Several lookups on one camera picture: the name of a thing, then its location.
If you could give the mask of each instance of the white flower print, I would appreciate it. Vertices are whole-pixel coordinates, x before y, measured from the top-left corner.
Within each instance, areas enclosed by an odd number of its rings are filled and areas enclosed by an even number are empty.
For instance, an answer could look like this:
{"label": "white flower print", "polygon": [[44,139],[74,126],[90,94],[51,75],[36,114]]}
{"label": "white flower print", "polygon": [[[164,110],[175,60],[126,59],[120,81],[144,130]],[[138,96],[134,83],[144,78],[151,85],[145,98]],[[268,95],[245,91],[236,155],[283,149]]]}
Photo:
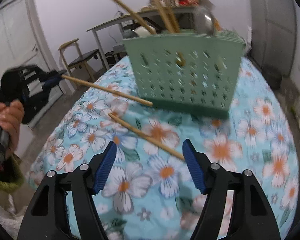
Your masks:
{"label": "white flower print", "polygon": [[236,171],[237,167],[233,158],[242,158],[242,146],[240,143],[228,140],[224,134],[217,135],[213,140],[205,139],[203,146],[205,154],[211,162],[217,162],[227,171]]}
{"label": "white flower print", "polygon": [[177,240],[179,239],[179,231],[175,230],[168,230],[166,236],[164,237],[165,240]]}
{"label": "white flower print", "polygon": [[200,194],[193,199],[192,206],[197,213],[201,214],[204,204],[207,200],[207,196],[208,195]]}
{"label": "white flower print", "polygon": [[104,214],[108,212],[108,205],[99,203],[98,206],[96,206],[98,214]]}
{"label": "white flower print", "polygon": [[247,146],[256,147],[257,141],[264,143],[266,140],[266,131],[263,129],[263,123],[256,118],[251,120],[241,119],[237,129],[239,138],[244,138]]}
{"label": "white flower print", "polygon": [[64,120],[65,122],[71,120],[71,118],[72,118],[72,116],[73,116],[73,113],[79,111],[80,109],[81,109],[81,105],[75,104],[75,105],[68,111],[68,113],[66,113],[66,115],[63,117],[63,120]]}
{"label": "white flower print", "polygon": [[165,161],[159,155],[152,155],[147,162],[151,168],[147,174],[151,176],[153,185],[160,183],[159,192],[165,198],[173,197],[179,192],[179,181],[191,179],[185,163],[173,156]]}
{"label": "white flower print", "polygon": [[255,76],[252,74],[252,72],[250,70],[241,69],[239,71],[239,75],[241,77],[247,77],[247,78],[249,78],[252,81],[255,79]]}
{"label": "white flower print", "polygon": [[163,220],[170,220],[174,217],[174,209],[173,207],[164,207],[162,208],[161,212],[160,212],[160,217]]}
{"label": "white flower print", "polygon": [[65,148],[61,145],[63,143],[62,139],[57,139],[47,150],[47,160],[52,166],[55,164],[55,159],[61,159]]}
{"label": "white flower print", "polygon": [[264,101],[260,98],[257,98],[256,100],[257,105],[253,107],[253,111],[256,113],[256,115],[261,117],[263,124],[269,125],[271,120],[275,119],[271,102]]}
{"label": "white flower print", "polygon": [[117,145],[117,156],[115,161],[122,163],[126,160],[124,150],[133,150],[137,147],[138,138],[129,135],[128,129],[125,127],[117,127],[109,133],[107,133],[107,143],[113,141]]}
{"label": "white flower print", "polygon": [[107,231],[109,228],[108,224],[102,223],[102,226],[109,240],[123,240],[123,235],[120,231],[109,232]]}
{"label": "white flower print", "polygon": [[56,166],[56,170],[60,171],[63,168],[65,172],[71,172],[74,170],[74,162],[82,159],[83,150],[80,149],[79,145],[71,144],[67,151],[63,152],[60,162]]}
{"label": "white flower print", "polygon": [[231,127],[230,122],[220,119],[203,118],[203,125],[200,127],[200,134],[204,136],[206,133],[214,132],[216,134],[229,134]]}
{"label": "white flower print", "polygon": [[99,129],[97,126],[92,126],[81,138],[81,142],[86,144],[89,148],[92,146],[92,150],[97,152],[101,150],[106,145],[106,139],[104,135],[108,132],[105,129]]}
{"label": "white flower print", "polygon": [[91,115],[92,119],[98,119],[98,111],[104,109],[105,107],[105,101],[102,99],[99,100],[99,98],[82,103],[82,110],[86,114]]}
{"label": "white flower print", "polygon": [[142,170],[141,163],[129,162],[126,168],[113,166],[109,179],[101,191],[103,197],[114,197],[114,210],[119,214],[133,212],[132,198],[146,195],[152,182],[148,175],[138,175]]}
{"label": "white flower print", "polygon": [[34,163],[31,164],[30,170],[31,171],[41,171],[43,170],[43,159],[44,157],[42,156],[44,152],[41,152],[35,159]]}
{"label": "white flower print", "polygon": [[30,178],[33,179],[34,184],[36,186],[39,186],[41,181],[43,180],[43,177],[44,177],[45,174],[43,173],[43,171],[39,171],[37,173],[34,172],[34,171],[30,171],[29,175],[30,175]]}
{"label": "white flower print", "polygon": [[[165,122],[159,122],[155,119],[149,119],[150,124],[146,124],[142,127],[142,131],[163,143],[164,145],[174,149],[180,142],[179,135],[174,131],[175,127]],[[156,145],[146,141],[143,145],[143,149],[149,155],[158,154],[159,148]]]}
{"label": "white flower print", "polygon": [[239,99],[238,99],[238,98],[233,98],[232,101],[231,101],[230,107],[231,107],[231,108],[237,107],[239,104],[240,104]]}
{"label": "white flower print", "polygon": [[95,96],[99,91],[100,91],[100,90],[97,90],[97,89],[95,89],[95,88],[90,88],[90,89],[88,89],[88,90],[84,93],[84,95],[85,95],[86,97],[94,98],[94,96]]}
{"label": "white flower print", "polygon": [[[111,90],[119,91],[119,92],[122,92],[124,94],[130,94],[131,93],[131,89],[130,88],[128,88],[128,87],[122,87],[122,86],[120,86],[116,82],[113,82],[111,84],[105,83],[103,85],[103,87],[106,87],[106,88],[111,89]],[[106,96],[106,98],[107,98],[107,101],[112,101],[112,100],[114,100],[116,98],[120,98],[120,96],[117,96],[115,94],[108,93],[108,92],[105,92],[105,91],[101,91],[100,94],[104,94]]]}
{"label": "white flower print", "polygon": [[72,138],[77,132],[83,133],[87,130],[88,124],[86,123],[91,119],[91,115],[74,114],[72,120],[67,124],[68,136]]}
{"label": "white flower print", "polygon": [[105,121],[100,122],[100,127],[106,127],[108,125],[114,125],[115,122],[111,119],[111,117],[108,115],[109,113],[113,114],[114,116],[117,117],[122,117],[125,112],[128,109],[128,102],[125,100],[120,100],[118,98],[114,99],[113,101],[107,103],[108,108],[103,109],[100,112],[100,116],[104,119]]}
{"label": "white flower print", "polygon": [[289,150],[288,143],[290,141],[288,132],[281,125],[271,122],[271,127],[267,130],[268,138],[271,140],[271,148],[282,152]]}
{"label": "white flower print", "polygon": [[107,236],[109,240],[123,240],[123,235],[119,231],[111,232]]}
{"label": "white flower print", "polygon": [[[227,192],[226,196],[226,206],[225,210],[223,213],[223,218],[219,230],[219,235],[224,236],[228,232],[229,224],[230,224],[230,217],[231,217],[231,211],[232,211],[232,206],[233,206],[233,196],[234,196],[234,191],[229,190]],[[204,204],[206,202],[207,195],[198,195],[193,199],[193,207],[194,210],[197,213],[192,213],[192,212],[183,212],[181,219],[180,219],[180,227],[185,230],[194,230],[198,220],[200,218],[202,209],[204,207]]]}
{"label": "white flower print", "polygon": [[284,195],[280,202],[280,207],[282,209],[289,207],[290,210],[293,210],[295,205],[297,204],[297,197],[298,197],[298,178],[293,177],[289,179],[284,186]]}
{"label": "white flower print", "polygon": [[285,178],[290,173],[288,164],[288,156],[278,150],[271,152],[272,161],[265,163],[262,170],[263,177],[274,176],[272,179],[272,187],[282,187]]}
{"label": "white flower print", "polygon": [[49,137],[47,138],[45,144],[43,145],[43,150],[46,151],[49,149],[49,147],[55,142],[57,138],[57,134],[55,132],[53,132],[51,135],[49,135]]}

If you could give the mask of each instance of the black chair seat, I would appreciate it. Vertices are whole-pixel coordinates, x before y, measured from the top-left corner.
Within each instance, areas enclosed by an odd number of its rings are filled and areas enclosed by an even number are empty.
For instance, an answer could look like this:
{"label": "black chair seat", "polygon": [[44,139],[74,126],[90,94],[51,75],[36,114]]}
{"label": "black chair seat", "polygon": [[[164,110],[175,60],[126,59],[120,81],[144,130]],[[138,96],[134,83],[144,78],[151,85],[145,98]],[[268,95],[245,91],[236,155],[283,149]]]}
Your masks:
{"label": "black chair seat", "polygon": [[74,61],[72,61],[68,66],[71,67],[73,65],[76,65],[78,63],[84,62],[84,61],[88,61],[89,59],[91,59],[93,56],[97,55],[99,53],[98,49],[89,51],[85,54],[83,54],[82,56],[77,57]]}

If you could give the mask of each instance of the metal screw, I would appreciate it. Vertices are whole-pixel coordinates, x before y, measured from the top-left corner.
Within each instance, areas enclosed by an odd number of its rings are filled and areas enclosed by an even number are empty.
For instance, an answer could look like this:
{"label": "metal screw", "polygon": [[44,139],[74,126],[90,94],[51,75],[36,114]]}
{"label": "metal screw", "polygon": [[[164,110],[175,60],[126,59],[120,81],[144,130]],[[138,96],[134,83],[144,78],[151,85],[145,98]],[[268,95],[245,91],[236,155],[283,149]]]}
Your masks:
{"label": "metal screw", "polygon": [[248,177],[252,176],[252,171],[250,170],[245,170],[243,173]]}
{"label": "metal screw", "polygon": [[220,165],[218,163],[211,163],[211,168],[213,170],[218,170],[220,168]]}
{"label": "metal screw", "polygon": [[86,171],[88,168],[89,168],[89,165],[84,163],[84,164],[80,165],[79,169],[82,170],[82,171]]}
{"label": "metal screw", "polygon": [[48,171],[47,176],[48,177],[53,177],[56,174],[55,171]]}

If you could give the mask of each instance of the wooden chair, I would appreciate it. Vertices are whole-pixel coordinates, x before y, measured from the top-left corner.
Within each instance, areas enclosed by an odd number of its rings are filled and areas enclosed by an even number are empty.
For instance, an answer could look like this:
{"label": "wooden chair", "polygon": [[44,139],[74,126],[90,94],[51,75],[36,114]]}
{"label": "wooden chair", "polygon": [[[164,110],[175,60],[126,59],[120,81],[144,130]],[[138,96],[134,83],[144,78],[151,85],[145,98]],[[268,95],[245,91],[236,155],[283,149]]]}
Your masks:
{"label": "wooden chair", "polygon": [[[71,69],[72,69],[72,68],[76,68],[76,67],[80,67],[80,68],[81,68],[82,66],[84,66],[84,67],[86,68],[86,70],[87,70],[89,76],[91,77],[92,81],[95,82],[96,80],[95,80],[95,78],[93,77],[93,74],[92,74],[92,72],[91,72],[91,67],[89,66],[89,64],[88,64],[87,61],[90,60],[91,58],[98,59],[98,55],[97,55],[97,54],[99,54],[100,59],[101,59],[101,62],[102,62],[102,65],[103,65],[104,68],[106,68],[105,63],[103,62],[103,59],[102,59],[101,54],[100,54],[100,52],[99,52],[99,49],[95,49],[95,50],[89,51],[89,52],[87,52],[87,53],[85,53],[85,54],[82,54],[82,53],[81,53],[81,50],[80,50],[80,48],[79,48],[79,45],[78,45],[78,43],[77,43],[78,40],[79,40],[79,39],[77,38],[77,39],[74,39],[74,40],[72,40],[72,41],[68,41],[68,42],[62,44],[62,45],[59,47],[59,49],[58,49],[58,50],[60,51],[60,55],[61,55],[61,57],[62,57],[62,59],[63,59],[63,62],[64,62],[65,65],[66,65],[66,68],[67,68],[68,73],[69,73],[70,76],[73,76],[73,75],[72,75],[72,72],[71,72]],[[66,48],[68,48],[68,47],[69,47],[70,45],[72,45],[73,43],[75,44],[75,47],[76,47],[77,52],[78,52],[78,54],[79,54],[79,57],[77,57],[74,61],[72,61],[70,64],[68,64],[67,61],[66,61],[66,59],[65,59],[65,57],[64,57],[64,55],[63,55],[63,52],[64,52],[64,50],[65,50]]]}

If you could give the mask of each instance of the floor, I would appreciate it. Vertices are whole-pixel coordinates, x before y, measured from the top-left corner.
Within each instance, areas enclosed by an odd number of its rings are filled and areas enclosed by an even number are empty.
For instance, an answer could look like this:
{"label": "floor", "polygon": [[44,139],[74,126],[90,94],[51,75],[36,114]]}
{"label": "floor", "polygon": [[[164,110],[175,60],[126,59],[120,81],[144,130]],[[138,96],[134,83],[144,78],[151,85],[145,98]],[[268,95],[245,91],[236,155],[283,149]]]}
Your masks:
{"label": "floor", "polygon": [[[54,128],[59,124],[66,112],[72,105],[80,98],[80,96],[87,90],[86,87],[79,87],[79,89],[72,96],[63,95],[44,115],[39,123],[34,128],[35,139],[23,158],[20,167],[23,173],[26,173],[32,162],[35,160],[37,154],[40,152],[47,137],[52,133]],[[295,99],[299,96],[299,92],[295,85],[289,78],[282,80],[281,88],[274,92],[280,105],[285,112],[293,133],[297,155],[299,159],[299,179],[300,179],[300,130],[298,129],[297,121],[291,113],[291,106]],[[13,196],[17,211],[22,210],[32,198],[34,190],[25,183]]]}

